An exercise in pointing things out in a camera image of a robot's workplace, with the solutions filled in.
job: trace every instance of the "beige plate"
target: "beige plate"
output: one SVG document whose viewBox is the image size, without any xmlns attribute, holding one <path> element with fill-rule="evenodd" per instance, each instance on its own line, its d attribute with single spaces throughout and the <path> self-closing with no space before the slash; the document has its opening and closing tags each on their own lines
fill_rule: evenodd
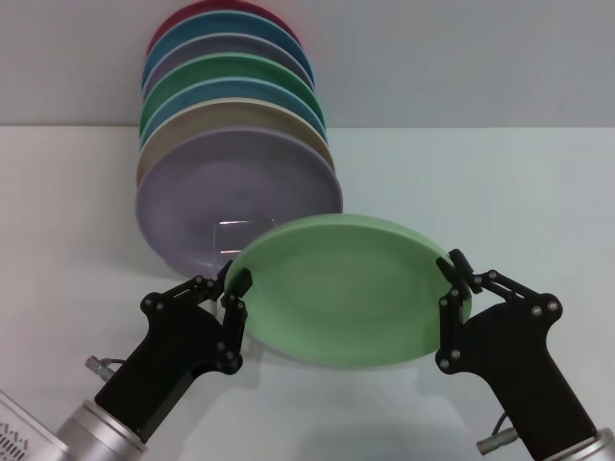
<svg viewBox="0 0 615 461">
<path fill-rule="evenodd" d="M 276 130 L 296 137 L 314 149 L 334 171 L 327 143 L 299 115 L 256 99 L 225 98 L 190 106 L 160 125 L 141 149 L 136 184 L 141 184 L 149 169 L 186 139 L 217 128 L 245 126 Z"/>
</svg>

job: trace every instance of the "plate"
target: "plate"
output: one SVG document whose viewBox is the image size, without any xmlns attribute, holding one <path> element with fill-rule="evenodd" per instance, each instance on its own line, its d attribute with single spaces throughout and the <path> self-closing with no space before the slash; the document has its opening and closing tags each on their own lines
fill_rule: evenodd
<svg viewBox="0 0 615 461">
<path fill-rule="evenodd" d="M 323 112 L 314 93 L 299 77 L 281 65 L 251 55 L 222 53 L 189 61 L 167 74 L 143 102 L 139 135 L 154 112 L 169 98 L 191 85 L 224 77 L 244 77 L 264 80 L 286 88 L 299 96 L 325 125 Z"/>
<path fill-rule="evenodd" d="M 167 99 L 145 125 L 140 140 L 141 147 L 165 120 L 180 110 L 212 99 L 233 97 L 257 99 L 288 109 L 306 120 L 323 139 L 327 140 L 325 127 L 320 119 L 294 93 L 264 80 L 228 78 L 208 80 L 201 84 L 189 86 L 172 98 Z"/>
<path fill-rule="evenodd" d="M 206 12 L 192 16 L 178 24 L 167 32 L 152 48 L 145 61 L 141 87 L 145 85 L 147 78 L 154 66 L 171 50 L 198 36 L 210 34 L 234 33 L 258 36 L 271 41 L 286 50 L 295 60 L 302 65 L 314 81 L 314 75 L 301 45 L 287 31 L 273 22 L 260 16 L 246 12 Z"/>
<path fill-rule="evenodd" d="M 283 354 L 339 368 L 391 365 L 439 347 L 438 300 L 451 288 L 435 264 L 440 256 L 448 259 L 389 221 L 314 216 L 255 240 L 226 285 L 251 271 L 246 328 Z"/>
<path fill-rule="evenodd" d="M 213 227 L 226 221 L 282 224 L 342 210 L 333 170 L 286 134 L 242 127 L 201 133 L 148 172 L 136 195 L 145 240 L 188 277 L 213 277 Z"/>
<path fill-rule="evenodd" d="M 217 53 L 244 53 L 277 62 L 303 80 L 306 85 L 313 90 L 311 80 L 306 70 L 297 60 L 275 43 L 263 40 L 257 36 L 246 36 L 243 34 L 213 34 L 195 38 L 167 53 L 167 55 L 156 64 L 147 82 L 145 82 L 145 86 L 143 87 L 143 99 L 147 97 L 160 79 L 176 67 L 196 58 Z"/>
<path fill-rule="evenodd" d="M 207 2 L 198 2 L 193 3 L 192 5 L 188 5 L 187 7 L 182 8 L 171 14 L 161 25 L 158 27 L 158 30 L 152 37 L 149 46 L 147 47 L 147 53 L 152 50 L 156 42 L 166 34 L 169 29 L 173 26 L 189 19 L 191 16 L 196 14 L 201 14 L 203 12 L 213 12 L 216 10 L 238 10 L 241 12 L 250 12 L 252 14 L 256 14 L 260 17 L 264 17 L 265 19 L 269 19 L 271 22 L 279 25 L 285 31 L 292 35 L 292 37 L 299 42 L 299 39 L 292 32 L 290 27 L 288 27 L 281 19 L 275 16 L 272 12 L 266 10 L 265 8 L 261 8 L 252 3 L 234 1 L 234 0 L 218 0 L 218 1 L 207 1 Z"/>
<path fill-rule="evenodd" d="M 198 133 L 226 126 L 257 127 L 295 137 L 306 143 L 333 170 L 327 142 L 308 122 L 290 110 L 256 99 L 215 99 L 186 108 L 168 119 L 145 143 L 136 169 L 140 184 L 147 171 L 166 154 Z"/>
</svg>

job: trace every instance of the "blue plate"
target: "blue plate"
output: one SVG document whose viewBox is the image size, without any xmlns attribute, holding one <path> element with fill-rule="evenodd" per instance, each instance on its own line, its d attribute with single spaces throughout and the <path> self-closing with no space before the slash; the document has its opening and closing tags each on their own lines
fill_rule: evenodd
<svg viewBox="0 0 615 461">
<path fill-rule="evenodd" d="M 143 147 L 156 128 L 180 110 L 220 98 L 258 99 L 281 106 L 306 120 L 327 141 L 327 132 L 316 113 L 293 92 L 264 80 L 229 77 L 191 85 L 168 99 L 143 128 L 140 146 Z"/>
<path fill-rule="evenodd" d="M 147 78 L 147 82 L 145 82 L 143 87 L 143 100 L 147 98 L 147 95 L 154 86 L 176 67 L 196 58 L 218 53 L 250 54 L 277 62 L 303 80 L 312 90 L 314 89 L 308 73 L 301 64 L 275 43 L 263 40 L 257 36 L 246 36 L 245 34 L 210 34 L 187 41 L 167 53 L 154 66 L 150 76 Z"/>
<path fill-rule="evenodd" d="M 152 69 L 168 52 L 197 36 L 225 32 L 258 36 L 275 43 L 296 59 L 314 82 L 314 75 L 301 45 L 283 28 L 248 12 L 216 11 L 193 16 L 162 36 L 147 57 L 141 87 L 145 85 Z"/>
</svg>

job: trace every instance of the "white wall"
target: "white wall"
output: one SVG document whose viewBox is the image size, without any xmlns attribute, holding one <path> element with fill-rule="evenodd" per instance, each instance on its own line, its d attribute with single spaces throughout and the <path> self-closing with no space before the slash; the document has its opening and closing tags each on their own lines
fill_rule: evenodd
<svg viewBox="0 0 615 461">
<path fill-rule="evenodd" d="M 2 0 L 0 124 L 135 124 L 146 45 L 192 0 Z M 255 0 L 332 127 L 615 126 L 612 0 Z"/>
<path fill-rule="evenodd" d="M 596 425 L 615 424 L 614 130 L 333 130 L 331 142 L 348 212 L 555 293 L 552 355 Z M 147 329 L 141 298 L 178 278 L 135 227 L 135 129 L 4 128 L 0 145 L 0 388 L 55 429 L 101 387 L 85 359 L 129 354 Z M 148 461 L 478 460 L 502 411 L 432 356 L 338 372 L 247 346 L 239 374 L 188 391 Z M 518 442 L 490 459 L 529 456 Z"/>
</svg>

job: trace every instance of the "red plate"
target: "red plate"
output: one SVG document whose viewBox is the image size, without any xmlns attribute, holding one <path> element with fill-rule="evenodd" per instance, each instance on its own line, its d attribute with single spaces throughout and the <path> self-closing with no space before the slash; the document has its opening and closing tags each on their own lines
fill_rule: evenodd
<svg viewBox="0 0 615 461">
<path fill-rule="evenodd" d="M 200 14 L 202 12 L 213 12 L 215 10 L 238 10 L 240 12 L 250 12 L 260 17 L 264 17 L 265 19 L 268 19 L 274 24 L 277 24 L 278 26 L 282 27 L 285 31 L 291 34 L 292 37 L 297 40 L 297 42 L 299 42 L 299 39 L 297 38 L 297 36 L 295 36 L 290 27 L 288 27 L 272 12 L 266 10 L 263 7 L 253 5 L 252 3 L 242 2 L 240 0 L 205 0 L 203 2 L 188 5 L 187 7 L 184 7 L 181 10 L 171 14 L 166 19 L 166 21 L 164 21 L 162 25 L 158 27 L 158 30 L 152 37 L 152 40 L 147 47 L 147 54 L 149 55 L 156 42 L 176 24 L 179 24 L 180 22 L 190 18 L 191 16 L 194 16 L 195 14 Z"/>
</svg>

